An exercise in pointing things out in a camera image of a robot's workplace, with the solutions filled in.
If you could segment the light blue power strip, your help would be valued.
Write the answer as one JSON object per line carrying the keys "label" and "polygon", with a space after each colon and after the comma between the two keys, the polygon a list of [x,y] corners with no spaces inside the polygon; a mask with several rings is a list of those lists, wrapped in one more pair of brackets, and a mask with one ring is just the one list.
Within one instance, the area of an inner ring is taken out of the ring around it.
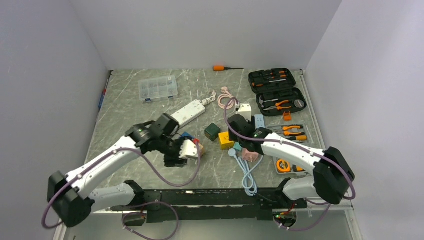
{"label": "light blue power strip", "polygon": [[256,129],[265,128],[266,126],[265,126],[264,116],[262,114],[255,114],[254,124]]}

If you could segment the teal cube adapter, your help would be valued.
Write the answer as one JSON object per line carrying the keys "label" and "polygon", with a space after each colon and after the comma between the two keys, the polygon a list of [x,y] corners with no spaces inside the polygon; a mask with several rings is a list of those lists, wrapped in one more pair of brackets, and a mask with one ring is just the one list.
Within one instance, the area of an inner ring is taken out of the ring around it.
{"label": "teal cube adapter", "polygon": [[238,152],[241,152],[243,148],[241,147],[241,145],[238,142],[235,142],[234,145],[233,145],[233,149],[235,149]]}

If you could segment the yellow cube adapter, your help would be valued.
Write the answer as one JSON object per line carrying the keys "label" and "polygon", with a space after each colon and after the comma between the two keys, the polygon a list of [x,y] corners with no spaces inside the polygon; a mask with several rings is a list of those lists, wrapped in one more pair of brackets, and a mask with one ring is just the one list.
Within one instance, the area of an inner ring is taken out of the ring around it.
{"label": "yellow cube adapter", "polygon": [[229,150],[234,147],[235,142],[230,140],[230,135],[228,131],[220,132],[218,134],[219,144],[221,150]]}

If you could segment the dark blue cube adapter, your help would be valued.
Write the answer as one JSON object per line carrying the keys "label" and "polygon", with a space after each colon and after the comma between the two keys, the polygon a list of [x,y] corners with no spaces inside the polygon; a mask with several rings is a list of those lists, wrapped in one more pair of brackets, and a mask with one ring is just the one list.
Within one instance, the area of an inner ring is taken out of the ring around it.
{"label": "dark blue cube adapter", "polygon": [[189,134],[188,132],[183,132],[183,133],[180,135],[180,137],[181,137],[181,138],[189,138],[190,140],[193,140],[193,139],[194,139],[194,137],[193,137],[191,134]]}

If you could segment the pink cube socket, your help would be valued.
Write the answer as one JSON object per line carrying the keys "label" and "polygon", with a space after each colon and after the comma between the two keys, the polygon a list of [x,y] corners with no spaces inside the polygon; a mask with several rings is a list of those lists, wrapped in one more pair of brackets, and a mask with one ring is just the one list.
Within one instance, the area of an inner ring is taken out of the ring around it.
{"label": "pink cube socket", "polygon": [[259,158],[259,154],[257,152],[252,152],[243,148],[241,151],[241,158],[247,162],[255,162]]}

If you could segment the light blue round plug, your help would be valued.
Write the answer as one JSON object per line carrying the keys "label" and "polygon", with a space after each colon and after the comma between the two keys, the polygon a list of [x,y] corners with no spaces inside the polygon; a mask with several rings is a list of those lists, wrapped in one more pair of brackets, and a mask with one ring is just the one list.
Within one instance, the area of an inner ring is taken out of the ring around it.
{"label": "light blue round plug", "polygon": [[233,148],[228,150],[228,155],[232,158],[237,158],[237,151]]}

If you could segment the dark green cube adapter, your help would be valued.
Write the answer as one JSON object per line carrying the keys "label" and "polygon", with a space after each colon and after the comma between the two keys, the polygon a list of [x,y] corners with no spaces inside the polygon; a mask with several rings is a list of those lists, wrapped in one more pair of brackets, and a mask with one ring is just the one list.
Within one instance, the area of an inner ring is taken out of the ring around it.
{"label": "dark green cube adapter", "polygon": [[218,127],[215,123],[211,123],[204,129],[204,135],[212,142],[214,142],[221,132],[221,128]]}

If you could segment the white long power strip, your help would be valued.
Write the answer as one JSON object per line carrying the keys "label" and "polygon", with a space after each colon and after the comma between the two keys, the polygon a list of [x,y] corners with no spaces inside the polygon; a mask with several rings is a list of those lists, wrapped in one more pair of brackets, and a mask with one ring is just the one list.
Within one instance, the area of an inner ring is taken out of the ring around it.
{"label": "white long power strip", "polygon": [[180,110],[176,111],[171,115],[178,123],[180,128],[183,128],[188,123],[192,122],[200,115],[206,112],[205,106],[200,100],[194,100],[188,105],[184,106]]}

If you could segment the white plug with cord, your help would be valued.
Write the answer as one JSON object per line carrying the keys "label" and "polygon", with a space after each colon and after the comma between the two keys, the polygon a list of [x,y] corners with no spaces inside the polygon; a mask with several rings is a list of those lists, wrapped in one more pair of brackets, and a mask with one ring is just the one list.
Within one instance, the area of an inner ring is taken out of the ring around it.
{"label": "white plug with cord", "polygon": [[211,104],[212,102],[214,102],[216,100],[216,97],[217,97],[216,91],[215,90],[212,90],[210,92],[210,97],[207,97],[207,98],[201,100],[201,104],[203,106],[207,106],[207,105]]}

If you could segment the black tool case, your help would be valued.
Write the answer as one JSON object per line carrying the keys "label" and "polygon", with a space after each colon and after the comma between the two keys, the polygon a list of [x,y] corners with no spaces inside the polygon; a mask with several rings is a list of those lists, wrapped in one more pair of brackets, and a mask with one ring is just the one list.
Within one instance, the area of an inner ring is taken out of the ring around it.
{"label": "black tool case", "polygon": [[[260,112],[266,117],[275,117],[284,113],[297,113],[307,107],[307,101],[300,89],[296,87],[296,80],[287,68],[272,68],[253,71],[248,74],[248,82],[253,93],[256,94],[256,103]],[[276,103],[289,100],[291,108],[283,110],[265,110]]]}

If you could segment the grey tool case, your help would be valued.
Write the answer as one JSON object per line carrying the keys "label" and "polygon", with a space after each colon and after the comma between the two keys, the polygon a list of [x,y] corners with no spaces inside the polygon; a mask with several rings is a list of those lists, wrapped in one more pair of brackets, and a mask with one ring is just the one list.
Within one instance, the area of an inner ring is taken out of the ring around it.
{"label": "grey tool case", "polygon": [[291,172],[289,173],[278,173],[280,175],[292,179],[304,178],[310,175],[308,171],[312,171],[314,167],[313,163],[316,162],[313,156],[313,148],[304,146],[300,142],[305,142],[308,137],[304,135],[284,135],[286,130],[281,125],[279,127],[280,132],[276,132],[275,128],[271,129],[265,139],[261,148],[263,153],[267,156],[273,157],[274,166],[276,168],[276,162],[279,159],[285,160],[290,164]]}

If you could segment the orange cube adapter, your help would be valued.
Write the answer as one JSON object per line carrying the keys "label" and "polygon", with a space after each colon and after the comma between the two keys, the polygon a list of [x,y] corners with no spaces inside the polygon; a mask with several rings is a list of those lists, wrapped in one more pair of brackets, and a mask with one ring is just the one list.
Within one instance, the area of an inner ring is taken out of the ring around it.
{"label": "orange cube adapter", "polygon": [[198,148],[199,148],[199,152],[200,152],[199,156],[202,157],[206,152],[205,147],[202,144],[199,143]]}

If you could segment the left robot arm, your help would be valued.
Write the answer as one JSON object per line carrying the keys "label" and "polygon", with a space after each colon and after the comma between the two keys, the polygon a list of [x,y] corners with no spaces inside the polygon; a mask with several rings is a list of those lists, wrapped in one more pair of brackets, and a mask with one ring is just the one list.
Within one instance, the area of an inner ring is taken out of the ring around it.
{"label": "left robot arm", "polygon": [[153,172],[160,173],[145,156],[149,152],[163,154],[167,168],[184,167],[188,159],[201,159],[200,145],[190,137],[174,139],[180,124],[169,114],[133,125],[112,147],[85,165],[66,174],[60,171],[48,179],[47,208],[42,216],[42,226],[47,225],[47,213],[53,209],[61,223],[75,227],[91,213],[115,206],[139,209],[145,202],[145,190],[133,180],[117,186],[98,186],[130,162],[143,158]]}

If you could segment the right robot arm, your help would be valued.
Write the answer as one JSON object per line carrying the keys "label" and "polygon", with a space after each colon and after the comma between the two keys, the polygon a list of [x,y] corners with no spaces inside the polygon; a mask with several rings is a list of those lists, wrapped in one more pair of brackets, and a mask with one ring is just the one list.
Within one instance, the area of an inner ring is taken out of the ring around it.
{"label": "right robot arm", "polygon": [[287,208],[294,201],[307,198],[321,198],[329,204],[338,205],[342,200],[356,197],[353,186],[355,175],[338,149],[307,147],[267,128],[253,128],[240,114],[223,115],[230,139],[239,142],[243,148],[285,160],[309,174],[303,178],[285,178],[280,183],[275,194],[280,207]]}

